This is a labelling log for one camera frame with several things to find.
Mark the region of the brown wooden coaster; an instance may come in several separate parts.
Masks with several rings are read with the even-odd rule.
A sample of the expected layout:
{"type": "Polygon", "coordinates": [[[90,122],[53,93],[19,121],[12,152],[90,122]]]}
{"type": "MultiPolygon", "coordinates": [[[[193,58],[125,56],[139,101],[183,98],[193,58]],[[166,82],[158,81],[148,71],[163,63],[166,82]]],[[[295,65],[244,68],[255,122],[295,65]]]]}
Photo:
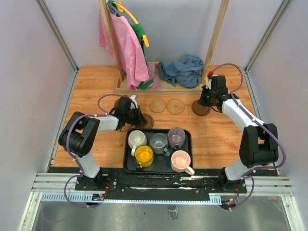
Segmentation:
{"type": "Polygon", "coordinates": [[[119,99],[116,100],[115,103],[114,103],[114,107],[115,107],[115,108],[117,108],[118,102],[119,102],[119,99]]]}
{"type": "Polygon", "coordinates": [[[210,113],[211,108],[202,106],[201,104],[198,103],[198,100],[195,100],[192,103],[192,111],[198,116],[206,116],[210,113]]]}
{"type": "Polygon", "coordinates": [[[154,126],[154,119],[149,114],[143,114],[143,117],[146,120],[146,123],[136,125],[135,128],[152,128],[154,126]]]}

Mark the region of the woven rattan coaster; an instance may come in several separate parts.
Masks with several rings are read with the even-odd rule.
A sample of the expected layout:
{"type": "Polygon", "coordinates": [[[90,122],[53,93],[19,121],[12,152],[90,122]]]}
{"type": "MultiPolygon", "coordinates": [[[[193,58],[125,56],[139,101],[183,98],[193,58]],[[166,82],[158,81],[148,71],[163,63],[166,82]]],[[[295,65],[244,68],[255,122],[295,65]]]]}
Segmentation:
{"type": "Polygon", "coordinates": [[[151,111],[155,113],[160,113],[165,110],[166,102],[162,99],[154,99],[149,103],[149,108],[151,111]]]}
{"type": "Polygon", "coordinates": [[[166,104],[167,110],[173,114],[181,114],[185,110],[185,103],[180,99],[171,99],[166,104]]]}

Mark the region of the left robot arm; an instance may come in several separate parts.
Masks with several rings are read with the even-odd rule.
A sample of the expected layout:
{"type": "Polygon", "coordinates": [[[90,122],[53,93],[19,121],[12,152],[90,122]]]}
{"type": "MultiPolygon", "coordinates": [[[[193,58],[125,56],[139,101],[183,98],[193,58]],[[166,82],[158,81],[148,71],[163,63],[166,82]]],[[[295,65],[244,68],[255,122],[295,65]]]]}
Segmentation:
{"type": "Polygon", "coordinates": [[[96,191],[103,186],[103,173],[92,153],[97,132],[146,123],[137,101],[137,95],[119,96],[110,112],[101,115],[74,112],[60,134],[58,144],[76,161],[80,172],[77,180],[85,183],[85,188],[96,191]]]}

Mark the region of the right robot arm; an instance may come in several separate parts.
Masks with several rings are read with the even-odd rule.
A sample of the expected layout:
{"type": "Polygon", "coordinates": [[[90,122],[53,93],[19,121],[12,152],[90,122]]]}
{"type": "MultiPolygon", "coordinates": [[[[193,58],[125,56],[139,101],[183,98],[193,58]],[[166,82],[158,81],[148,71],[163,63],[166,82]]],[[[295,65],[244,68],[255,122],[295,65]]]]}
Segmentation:
{"type": "Polygon", "coordinates": [[[212,76],[203,86],[198,103],[227,115],[242,132],[239,158],[224,167],[218,176],[218,187],[230,192],[246,173],[278,160],[277,127],[255,117],[234,93],[229,93],[225,76],[212,76]]]}

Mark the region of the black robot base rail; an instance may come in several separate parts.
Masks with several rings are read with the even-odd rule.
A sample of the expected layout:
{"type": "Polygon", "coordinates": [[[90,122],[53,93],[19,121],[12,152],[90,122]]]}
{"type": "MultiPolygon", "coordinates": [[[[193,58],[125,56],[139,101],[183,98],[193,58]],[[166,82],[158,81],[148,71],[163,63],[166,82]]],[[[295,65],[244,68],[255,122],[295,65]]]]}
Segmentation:
{"type": "Polygon", "coordinates": [[[50,187],[67,185],[68,191],[102,192],[109,189],[107,199],[147,202],[208,201],[210,194],[234,202],[247,192],[246,182],[226,182],[219,169],[201,169],[194,176],[176,173],[129,173],[123,168],[103,167],[95,180],[77,175],[75,167],[50,167],[40,180],[50,187]]]}

